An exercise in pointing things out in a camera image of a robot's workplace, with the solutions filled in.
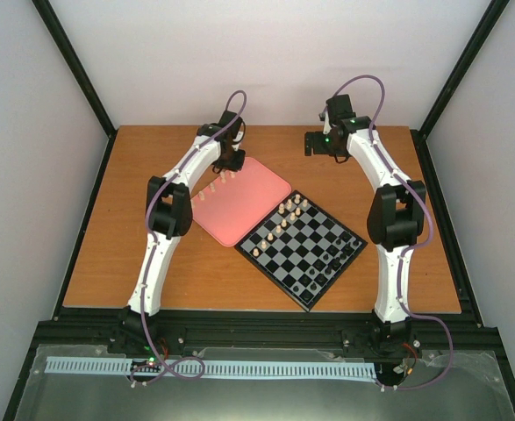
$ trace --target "pink mat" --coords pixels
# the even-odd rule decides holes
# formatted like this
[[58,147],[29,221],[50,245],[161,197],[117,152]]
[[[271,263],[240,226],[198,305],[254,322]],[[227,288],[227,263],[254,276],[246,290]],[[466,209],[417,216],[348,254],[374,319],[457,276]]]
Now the pink mat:
[[238,243],[291,192],[290,185],[253,158],[237,173],[224,172],[191,199],[193,218],[222,246]]

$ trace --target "black square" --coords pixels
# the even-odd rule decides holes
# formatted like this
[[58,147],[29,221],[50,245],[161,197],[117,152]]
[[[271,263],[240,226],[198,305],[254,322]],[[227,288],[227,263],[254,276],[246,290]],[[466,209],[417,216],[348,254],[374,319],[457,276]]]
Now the black square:
[[294,285],[294,282],[296,282],[296,279],[294,279],[291,275],[286,275],[284,276],[283,279],[281,279],[281,281],[283,282],[284,285],[286,285],[287,287],[291,287],[292,285]]
[[281,268],[283,268],[287,272],[290,272],[294,268],[294,263],[292,263],[290,260],[285,260],[281,265]]
[[300,299],[304,301],[305,303],[308,303],[313,298],[313,294],[305,289],[302,294],[300,294]]
[[311,279],[310,279],[310,276],[308,275],[302,275],[300,277],[300,283],[302,285],[304,285],[305,287],[307,287],[308,285],[310,285],[310,282],[311,282]]
[[288,242],[289,242],[290,240],[292,240],[292,236],[291,236],[290,234],[288,234],[287,232],[283,232],[283,235],[281,235],[281,236],[279,237],[279,239],[281,239],[282,241],[284,241],[285,243],[287,243],[287,244],[288,244]]
[[294,239],[298,242],[298,243],[304,243],[307,239],[307,237],[305,235],[303,235],[301,232],[299,232],[298,234],[296,234],[294,236]]
[[328,230],[331,230],[334,226],[335,226],[335,223],[331,219],[328,218],[324,221],[324,227],[327,228]]
[[305,223],[302,222],[301,219],[297,219],[296,221],[294,221],[294,224],[293,224],[298,230],[301,230],[302,228],[304,228],[305,226]]
[[300,269],[302,272],[305,272],[308,270],[308,268],[311,266],[310,263],[308,263],[306,260],[301,260],[298,264],[298,269]]
[[300,257],[304,257],[308,253],[308,249],[304,246],[300,246],[296,249],[296,254]]
[[267,263],[265,265],[265,268],[267,268],[267,270],[273,274],[277,269],[278,269],[278,264],[276,264],[276,262],[274,261],[270,261],[269,263]]
[[337,239],[337,236],[333,234],[331,231],[329,231],[324,238],[330,243],[333,243]]
[[273,221],[268,220],[263,226],[269,231],[273,231],[273,229],[276,227],[276,224]]
[[317,269],[317,270],[322,270],[324,267],[325,267],[325,263],[321,260],[317,260],[313,266]]
[[308,223],[308,226],[310,226],[312,230],[317,230],[319,227],[319,222],[313,219]]
[[315,217],[316,215],[318,215],[318,210],[316,208],[310,207],[310,209],[308,209],[306,213],[311,217]]
[[284,248],[281,250],[281,254],[284,257],[289,257],[293,253],[294,252],[292,251],[292,249],[290,247],[288,247],[288,246],[284,246]]
[[260,235],[257,235],[257,232],[252,235],[251,237],[249,237],[249,240],[254,243],[254,244],[259,244],[261,243],[261,236]]
[[325,275],[324,274],[319,274],[317,277],[316,277],[316,282],[319,284],[319,285],[325,285],[325,283],[327,282],[327,278],[325,278]]
[[314,243],[318,243],[321,240],[321,235],[319,235],[317,232],[313,232],[310,234],[310,240],[312,240]]
[[265,254],[270,258],[275,257],[277,253],[278,250],[276,250],[274,247],[267,247],[267,250],[265,250]]
[[324,249],[320,246],[314,246],[310,251],[318,257],[324,253]]
[[339,252],[339,248],[337,248],[336,246],[329,246],[327,248],[327,252],[331,255],[331,256],[334,256],[335,254],[337,254]]

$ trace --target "wooden table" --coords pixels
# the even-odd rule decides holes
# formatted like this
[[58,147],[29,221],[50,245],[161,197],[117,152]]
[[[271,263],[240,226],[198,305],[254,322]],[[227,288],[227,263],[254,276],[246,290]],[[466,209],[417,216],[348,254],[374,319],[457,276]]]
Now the wooden table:
[[[243,148],[351,230],[368,239],[366,219],[373,191],[352,159],[337,165],[327,156],[304,156],[304,133],[314,127],[250,126]],[[68,293],[66,307],[124,307],[138,280],[147,236],[143,225],[147,181],[172,168],[192,143],[192,126],[122,126]],[[407,127],[379,127],[397,165],[421,179]],[[194,196],[214,175],[210,170]],[[421,239],[426,236],[426,229]],[[376,248],[366,249],[319,300],[314,311],[370,311],[378,282]],[[460,312],[440,236],[414,253],[410,306],[415,311]],[[177,247],[163,287],[162,307],[199,310],[288,310],[301,308],[233,247],[223,247],[193,223]]]

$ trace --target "white wall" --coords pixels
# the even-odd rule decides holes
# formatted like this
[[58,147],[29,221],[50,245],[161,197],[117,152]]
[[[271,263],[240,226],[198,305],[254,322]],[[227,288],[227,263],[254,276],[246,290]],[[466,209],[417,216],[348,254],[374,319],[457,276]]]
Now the white wall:
[[[347,79],[380,76],[380,123],[419,128],[489,0],[53,0],[116,125],[201,124],[229,94],[246,121],[317,124]],[[372,114],[377,87],[355,108]]]
[[0,2],[0,419],[52,316],[105,144],[31,1]]
[[515,2],[429,137],[485,324],[515,374]]

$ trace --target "black beam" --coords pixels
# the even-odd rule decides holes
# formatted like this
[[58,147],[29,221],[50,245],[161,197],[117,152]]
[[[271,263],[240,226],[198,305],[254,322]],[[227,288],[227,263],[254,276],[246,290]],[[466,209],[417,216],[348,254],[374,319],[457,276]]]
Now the black beam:
[[482,324],[482,317],[477,308],[476,296],[471,288],[466,265],[461,256],[458,239],[454,233],[452,220],[448,214],[448,208],[442,190],[440,189],[439,179],[434,169],[433,160],[429,148],[425,141],[420,138],[416,130],[411,130],[411,137],[417,152],[418,162],[423,172],[426,189],[433,206],[434,218],[439,227],[440,239],[447,256],[448,266],[454,280],[458,299],[460,300],[462,312],[469,312],[475,322]]
[[503,10],[508,3],[509,0],[491,0],[487,10],[477,25],[476,30],[469,39],[464,51],[461,53],[460,59],[456,62],[456,65],[452,69],[452,73],[448,77],[444,87],[442,87],[442,90],[439,93],[439,96],[436,98],[433,107],[426,116],[425,122],[419,129],[419,133],[423,141],[425,141],[429,137],[429,134],[431,134],[431,131],[439,120],[440,115],[447,107],[448,101],[450,101],[450,98],[452,98],[458,85],[460,85],[464,75],[468,72],[471,63],[474,61],[477,53],[479,53],[483,43],[489,36],[493,26],[495,26],[495,23],[498,21],[501,13],[503,13]]
[[68,291],[68,285],[70,284],[70,279],[72,277],[72,273],[74,272],[75,262],[78,259],[80,248],[82,248],[83,237],[85,236],[85,231],[88,228],[89,219],[91,218],[91,212],[93,212],[93,206],[96,202],[97,193],[99,193],[101,181],[103,180],[105,169],[107,168],[107,164],[109,163],[109,158],[111,157],[111,151],[113,149],[113,145],[115,144],[115,138],[117,137],[117,133],[118,131],[115,131],[107,141],[107,147],[105,148],[103,158],[101,159],[99,171],[97,171],[97,177],[95,183],[93,184],[93,190],[91,190],[91,195],[89,196],[88,206],[85,210],[85,214],[83,215],[82,225],[80,226],[78,237],[75,240],[74,250],[72,251],[72,255],[70,256],[70,262],[68,264],[68,268],[66,269],[66,274],[64,275],[64,281],[62,282],[61,292],[58,295],[56,305],[54,306],[53,317],[58,317],[58,313],[61,310],[62,303],[64,303],[64,296],[66,295],[66,291]]
[[40,17],[43,19],[46,28],[53,37],[56,46],[62,53],[68,67],[74,74],[78,85],[82,88],[82,92],[87,98],[91,109],[96,114],[103,130],[107,136],[113,136],[116,132],[115,127],[113,126],[109,115],[105,111],[99,96],[97,96],[96,90],[93,88],[88,75],[85,73],[85,69],[75,53],[68,36],[64,32],[64,28],[62,28],[60,20],[58,20],[56,13],[54,13],[53,6],[48,0],[32,0],[32,2],[35,5],[37,12],[40,14]]

